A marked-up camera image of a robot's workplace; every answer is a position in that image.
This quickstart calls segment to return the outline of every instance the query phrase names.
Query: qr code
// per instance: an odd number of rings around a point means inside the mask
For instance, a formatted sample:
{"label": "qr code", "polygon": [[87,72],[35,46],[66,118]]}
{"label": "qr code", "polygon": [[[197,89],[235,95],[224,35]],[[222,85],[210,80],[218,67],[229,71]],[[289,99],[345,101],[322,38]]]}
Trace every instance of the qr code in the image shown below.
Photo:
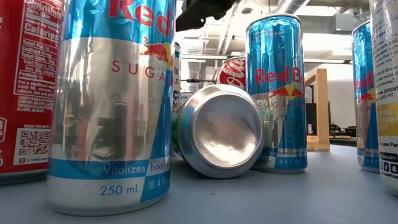
{"label": "qr code", "polygon": [[47,162],[50,130],[19,128],[14,153],[14,165]]}

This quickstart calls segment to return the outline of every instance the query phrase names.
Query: ceiling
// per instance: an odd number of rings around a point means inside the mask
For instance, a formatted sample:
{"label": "ceiling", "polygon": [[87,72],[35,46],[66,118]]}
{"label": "ceiling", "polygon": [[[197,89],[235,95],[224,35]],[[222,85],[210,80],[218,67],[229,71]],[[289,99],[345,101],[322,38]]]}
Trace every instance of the ceiling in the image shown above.
{"label": "ceiling", "polygon": [[[182,3],[177,1],[177,15],[182,11]],[[218,21],[208,18],[204,28],[179,32],[176,40],[183,55],[243,55],[246,27],[277,6],[278,0],[242,0],[224,18]],[[351,16],[354,20],[351,23],[358,25],[369,17],[369,3],[368,0],[311,0],[297,11],[302,21],[305,58],[351,60],[351,34],[336,34],[330,29],[330,21],[337,12]],[[216,68],[221,62],[206,59],[196,63],[191,60],[188,64],[185,66],[190,78],[208,80],[212,74],[207,74],[211,72],[205,67]]]}

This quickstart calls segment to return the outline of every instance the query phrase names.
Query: wooden frame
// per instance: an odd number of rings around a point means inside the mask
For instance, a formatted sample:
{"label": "wooden frame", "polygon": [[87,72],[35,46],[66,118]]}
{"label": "wooden frame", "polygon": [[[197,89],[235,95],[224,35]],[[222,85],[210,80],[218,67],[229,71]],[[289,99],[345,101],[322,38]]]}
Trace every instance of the wooden frame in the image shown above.
{"label": "wooden frame", "polygon": [[317,84],[317,136],[307,136],[308,151],[330,151],[329,141],[329,104],[328,104],[328,74],[324,68],[305,79],[305,86]]}

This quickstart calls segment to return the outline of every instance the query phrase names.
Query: white wall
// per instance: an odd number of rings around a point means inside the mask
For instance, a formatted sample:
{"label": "white wall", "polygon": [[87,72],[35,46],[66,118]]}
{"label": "white wall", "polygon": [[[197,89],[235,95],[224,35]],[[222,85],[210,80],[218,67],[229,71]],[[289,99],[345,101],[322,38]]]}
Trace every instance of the white wall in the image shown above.
{"label": "white wall", "polygon": [[[341,128],[355,125],[353,65],[315,64],[313,69],[305,73],[312,74],[314,69],[326,68],[328,75],[328,98],[330,100],[331,122]],[[311,96],[306,91],[306,100]]]}

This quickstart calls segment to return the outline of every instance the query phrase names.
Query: gray table surface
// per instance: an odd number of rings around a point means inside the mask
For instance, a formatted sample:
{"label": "gray table surface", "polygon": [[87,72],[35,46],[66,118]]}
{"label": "gray table surface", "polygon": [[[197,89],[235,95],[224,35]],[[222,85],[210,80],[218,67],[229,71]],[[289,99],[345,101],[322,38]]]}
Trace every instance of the gray table surface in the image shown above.
{"label": "gray table surface", "polygon": [[398,198],[347,146],[309,152],[302,174],[249,171],[231,180],[206,179],[176,160],[168,196],[124,215],[61,215],[46,205],[45,191],[44,181],[0,187],[0,223],[398,223]]}

